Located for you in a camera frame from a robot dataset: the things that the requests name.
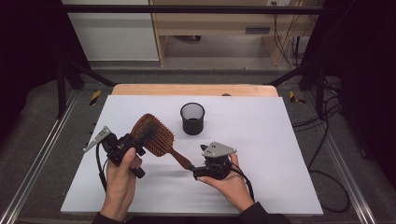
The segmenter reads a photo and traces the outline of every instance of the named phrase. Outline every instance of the gray floor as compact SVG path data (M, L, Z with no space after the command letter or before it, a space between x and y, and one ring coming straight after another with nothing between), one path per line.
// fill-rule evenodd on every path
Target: gray floor
M128 67L98 66L101 75L122 83L248 83L261 85L284 75L291 69L283 63L273 67L260 38L205 37L201 42L190 37L176 36L170 39L164 67L137 63L134 70ZM106 95L111 88L84 77L87 84L83 91L76 92L78 98L61 134L44 161L44 166L33 187L29 189L19 212L19 223L89 223L92 217L73 217L60 213L64 194L73 180L82 158L82 148L90 139L90 132L98 120ZM336 78L331 83L338 85ZM291 123L304 121L314 116L309 104L291 102L290 91L297 99L309 100L310 91L300 91L299 78L293 78L277 87L284 98ZM96 105L89 105L93 92L102 90ZM33 89L27 105L20 114L15 127L1 146L0 151L0 211L6 211L23 179L28 174L35 157L41 151L46 138L56 121L56 83L50 82ZM348 168L355 178L359 190L373 213L376 223L396 223L396 191L375 163L363 159L359 145L350 130L347 120L340 113L330 119L331 137L334 139ZM321 139L319 127L296 132L304 159L309 162ZM325 145L318 154L313 168L325 171L336 179L340 178ZM345 195L339 187L322 175L311 175L320 201L331 208L342 208ZM364 223L357 215L358 206L352 204L345 213L324 210L323 217L292 217L294 223Z

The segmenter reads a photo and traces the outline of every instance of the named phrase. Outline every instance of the white tabletop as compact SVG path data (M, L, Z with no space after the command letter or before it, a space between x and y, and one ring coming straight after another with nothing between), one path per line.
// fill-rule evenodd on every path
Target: white tabletop
M205 108L204 130L195 136L185 134L181 126L180 108L189 102ZM122 137L146 113L156 116L175 134L174 149L195 167L205 160L200 145L216 141L236 148L256 201L268 213L323 214L281 97L110 95L92 139L105 125ZM218 191L195 181L170 154L155 157L147 151L142 159L146 175L137 180L129 212L145 216L237 214ZM101 147L102 164L105 160ZM61 211L96 213L104 198L95 150L91 149L84 154Z

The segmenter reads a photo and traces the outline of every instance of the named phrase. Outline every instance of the hairbrush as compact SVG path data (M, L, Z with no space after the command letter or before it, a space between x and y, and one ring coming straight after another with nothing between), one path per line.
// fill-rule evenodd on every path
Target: hairbrush
M143 115L132 128L131 136L135 139L143 137L143 147L155 156L161 157L169 153L184 169L193 169L191 162L173 149L173 133L153 115Z

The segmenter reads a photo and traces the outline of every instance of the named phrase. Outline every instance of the floor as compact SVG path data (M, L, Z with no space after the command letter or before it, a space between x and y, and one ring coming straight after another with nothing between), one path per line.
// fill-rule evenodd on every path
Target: floor
M264 44L259 37L203 36L201 41L195 41L191 36L174 36L169 40L163 66L133 62L93 63L93 67L104 77L123 83L261 85L285 75L296 66L285 62L272 66L268 53L263 49ZM67 92L69 99L75 101L70 102L74 106L67 112L66 123L56 119L55 82L30 92L18 122L1 146L1 223L90 223L92 220L90 216L74 217L59 212L82 158L81 149L91 137L106 95L111 93L111 88L90 77L83 78L87 82L83 91ZM315 116L311 106L314 104L315 90L301 91L299 80L300 77L294 77L276 87L279 96L284 99L291 123ZM339 85L336 78L329 77L329 81ZM96 90L101 90L102 96L96 105L89 106ZM291 91L297 101L290 99ZM330 91L325 94L326 97L332 95ZM49 135L55 127L59 128L59 134ZM323 136L323 127L314 125L306 131L295 130L307 163ZM293 217L293 223L396 223L396 191L375 161L361 157L359 144L342 113L332 116L329 127L330 135L313 167L325 170L351 190L352 205L342 213L325 209L323 217ZM337 209L345 206L345 193L335 182L315 173L311 177L323 204Z

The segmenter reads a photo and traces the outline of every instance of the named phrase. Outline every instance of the person's right hand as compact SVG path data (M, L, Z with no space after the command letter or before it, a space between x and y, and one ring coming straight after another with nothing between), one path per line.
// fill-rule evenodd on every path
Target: person's right hand
M239 166L236 154L231 154L230 158L233 164ZM217 180L209 176L201 176L197 179L220 191L239 213L242 213L254 204L253 200L250 198L244 177L234 171L231 171L230 174L222 180Z

